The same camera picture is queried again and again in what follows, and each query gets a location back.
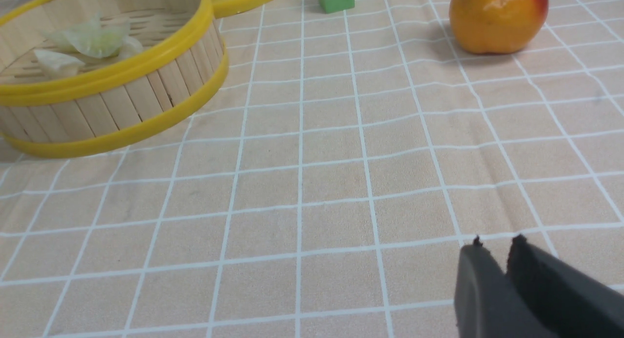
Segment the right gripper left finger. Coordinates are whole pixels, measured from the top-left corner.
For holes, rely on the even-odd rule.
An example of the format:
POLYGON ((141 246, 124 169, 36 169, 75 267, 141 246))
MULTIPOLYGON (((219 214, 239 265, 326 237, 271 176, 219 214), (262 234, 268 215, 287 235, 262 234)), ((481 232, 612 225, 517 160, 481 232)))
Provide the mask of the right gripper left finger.
POLYGON ((454 310, 460 338, 554 338, 479 236, 460 249, 454 310))

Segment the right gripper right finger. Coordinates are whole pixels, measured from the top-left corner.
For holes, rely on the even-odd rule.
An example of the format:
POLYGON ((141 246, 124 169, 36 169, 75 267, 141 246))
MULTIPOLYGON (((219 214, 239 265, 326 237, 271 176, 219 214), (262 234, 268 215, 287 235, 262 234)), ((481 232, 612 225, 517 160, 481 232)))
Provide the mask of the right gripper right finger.
POLYGON ((532 315, 558 338, 621 338, 622 294, 528 242, 512 240, 507 277, 532 315))

